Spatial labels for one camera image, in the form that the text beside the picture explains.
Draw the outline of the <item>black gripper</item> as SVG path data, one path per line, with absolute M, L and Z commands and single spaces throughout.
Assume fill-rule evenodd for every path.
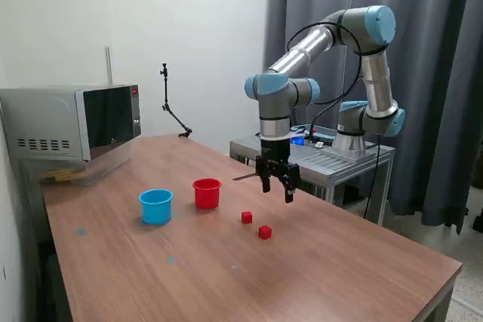
M 300 168 L 298 164 L 288 162 L 290 140 L 261 140 L 260 147 L 261 154 L 256 157 L 255 170 L 262 182 L 263 193 L 270 191 L 271 170 L 275 170 L 285 189 L 285 203 L 293 202 L 300 184 Z

